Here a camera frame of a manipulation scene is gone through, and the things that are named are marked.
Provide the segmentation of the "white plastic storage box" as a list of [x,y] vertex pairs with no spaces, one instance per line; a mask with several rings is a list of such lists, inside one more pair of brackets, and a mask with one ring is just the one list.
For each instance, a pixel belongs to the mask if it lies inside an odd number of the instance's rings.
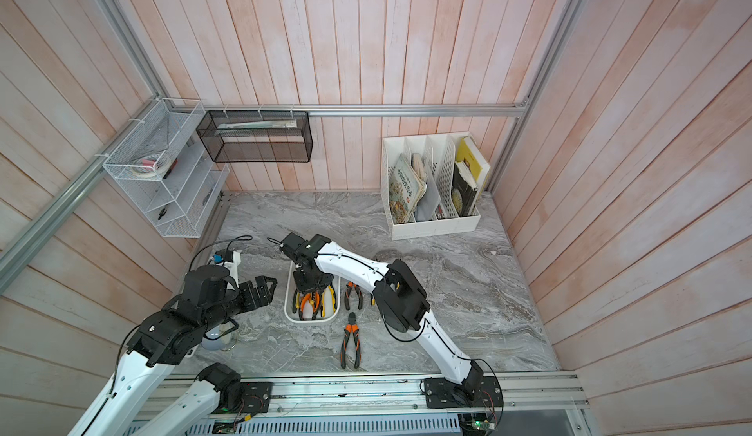
[[288,284],[284,296],[284,317],[293,324],[326,324],[332,322],[340,310],[340,277],[334,277],[333,282],[323,291],[315,293],[301,293],[296,286],[293,263],[289,267]]

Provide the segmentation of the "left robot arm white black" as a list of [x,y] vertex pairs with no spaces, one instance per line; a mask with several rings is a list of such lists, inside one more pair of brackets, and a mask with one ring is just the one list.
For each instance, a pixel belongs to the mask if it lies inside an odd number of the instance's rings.
[[[72,429],[74,435],[121,435],[152,393],[188,354],[224,324],[271,304],[278,282],[260,275],[237,282],[223,265],[190,271],[180,294],[133,328],[121,344],[116,368]],[[247,410],[265,412],[268,395],[248,393],[240,374],[227,365],[205,367],[189,389],[139,430],[142,435],[182,435],[215,411],[240,418]]]

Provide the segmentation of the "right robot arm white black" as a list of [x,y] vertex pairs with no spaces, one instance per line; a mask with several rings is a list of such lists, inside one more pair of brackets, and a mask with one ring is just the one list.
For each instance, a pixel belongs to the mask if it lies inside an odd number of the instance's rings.
[[468,407],[480,396],[483,369],[443,330],[425,288],[404,261],[370,260],[320,234],[305,239],[290,233],[279,250],[295,264],[293,278],[299,291],[321,289],[333,277],[354,283],[373,295],[387,330],[402,333],[403,343],[417,342],[433,359],[452,400]]

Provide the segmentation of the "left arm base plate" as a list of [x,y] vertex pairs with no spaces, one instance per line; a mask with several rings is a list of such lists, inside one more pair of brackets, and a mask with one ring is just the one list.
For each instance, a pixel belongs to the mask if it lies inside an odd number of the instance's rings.
[[233,382],[221,387],[215,414],[266,414],[273,384],[270,381]]

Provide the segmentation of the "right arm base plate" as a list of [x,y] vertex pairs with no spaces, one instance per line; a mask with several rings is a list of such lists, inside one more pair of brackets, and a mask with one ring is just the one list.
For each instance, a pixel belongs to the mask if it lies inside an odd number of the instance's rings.
[[504,408],[501,385],[492,376],[484,376],[477,385],[470,387],[430,377],[421,381],[421,389],[426,406],[432,410],[487,408],[498,411]]

